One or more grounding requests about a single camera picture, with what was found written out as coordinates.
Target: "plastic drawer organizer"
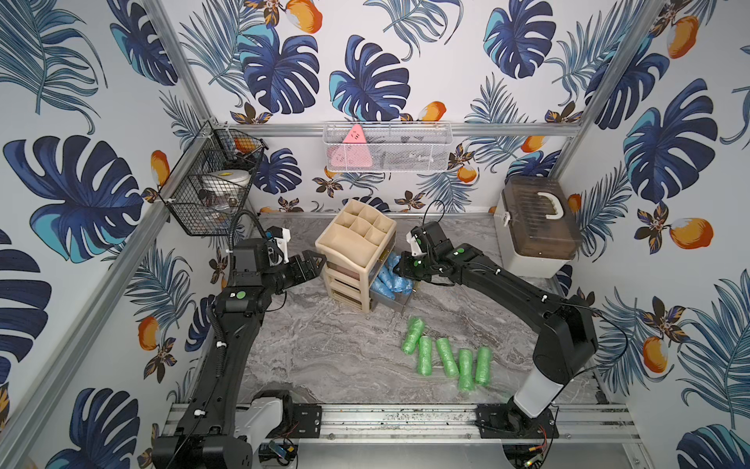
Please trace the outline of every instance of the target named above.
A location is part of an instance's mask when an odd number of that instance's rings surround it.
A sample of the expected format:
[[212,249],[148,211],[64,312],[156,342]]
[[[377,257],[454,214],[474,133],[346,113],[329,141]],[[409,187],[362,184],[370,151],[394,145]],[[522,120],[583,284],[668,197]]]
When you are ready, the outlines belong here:
[[370,285],[395,243],[396,222],[373,207],[350,200],[315,241],[328,259],[323,279],[328,295],[365,313]]

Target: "black wire basket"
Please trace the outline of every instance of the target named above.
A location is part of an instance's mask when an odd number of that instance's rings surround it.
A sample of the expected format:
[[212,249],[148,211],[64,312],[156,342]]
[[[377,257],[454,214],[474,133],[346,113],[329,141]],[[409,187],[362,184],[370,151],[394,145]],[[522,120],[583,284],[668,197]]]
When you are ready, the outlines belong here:
[[175,193],[162,201],[188,235],[228,236],[266,149],[241,131],[214,130]]

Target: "storage box with handle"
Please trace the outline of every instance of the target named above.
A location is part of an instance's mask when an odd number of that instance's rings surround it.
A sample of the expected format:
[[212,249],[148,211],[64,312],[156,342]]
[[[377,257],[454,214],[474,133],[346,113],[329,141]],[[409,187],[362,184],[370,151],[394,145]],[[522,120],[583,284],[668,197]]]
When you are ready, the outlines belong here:
[[502,266],[514,275],[552,278],[581,245],[560,184],[548,178],[511,176],[494,220]]

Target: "white handle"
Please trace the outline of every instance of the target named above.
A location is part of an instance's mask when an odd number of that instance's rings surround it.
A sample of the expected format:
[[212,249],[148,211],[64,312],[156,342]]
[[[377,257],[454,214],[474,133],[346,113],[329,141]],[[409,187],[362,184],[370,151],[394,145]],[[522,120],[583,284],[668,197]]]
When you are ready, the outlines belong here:
[[546,197],[550,202],[552,202],[552,208],[554,209],[555,213],[551,215],[545,215],[548,220],[559,220],[563,217],[563,205],[560,203],[560,199],[555,197],[554,194],[550,194],[549,192],[537,192],[536,195]]

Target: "blue wrapped item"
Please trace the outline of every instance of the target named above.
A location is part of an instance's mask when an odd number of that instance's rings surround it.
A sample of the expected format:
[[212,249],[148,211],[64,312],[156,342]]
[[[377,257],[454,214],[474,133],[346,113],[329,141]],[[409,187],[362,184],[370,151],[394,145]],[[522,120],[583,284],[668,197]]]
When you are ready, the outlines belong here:
[[414,280],[393,275],[393,291],[409,292],[414,288]]
[[390,299],[396,299],[396,295],[393,294],[390,288],[386,286],[386,284],[382,283],[380,281],[380,275],[375,277],[375,280],[373,280],[372,287],[370,287],[372,290],[375,290],[376,292],[380,293],[383,296],[387,296]]
[[390,254],[388,254],[388,259],[385,261],[385,264],[388,266],[388,270],[393,272],[393,268],[396,267],[396,265],[401,261],[401,255],[400,254],[394,254],[393,251],[391,251]]
[[377,277],[388,287],[389,290],[393,290],[393,274],[388,270],[387,266],[382,267],[380,272],[377,273]]

